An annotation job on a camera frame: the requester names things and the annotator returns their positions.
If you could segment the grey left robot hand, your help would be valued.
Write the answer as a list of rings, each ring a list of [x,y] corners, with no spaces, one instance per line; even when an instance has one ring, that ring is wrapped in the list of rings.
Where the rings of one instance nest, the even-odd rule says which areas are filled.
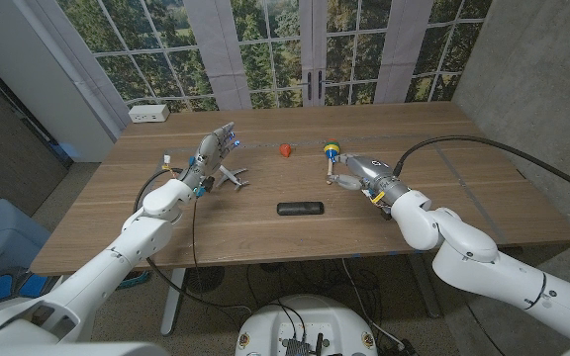
[[[193,156],[194,161],[180,174],[180,181],[195,189],[220,169],[225,157],[238,146],[233,133],[234,125],[234,122],[229,122],[202,139]]]

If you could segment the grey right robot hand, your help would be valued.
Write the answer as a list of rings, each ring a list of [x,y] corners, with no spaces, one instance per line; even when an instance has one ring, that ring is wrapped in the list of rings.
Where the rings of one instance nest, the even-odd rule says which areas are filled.
[[[378,207],[391,207],[410,188],[391,171],[391,167],[378,159],[356,154],[341,154],[336,163],[343,163],[351,175],[330,174],[328,180],[353,191],[362,191]]]

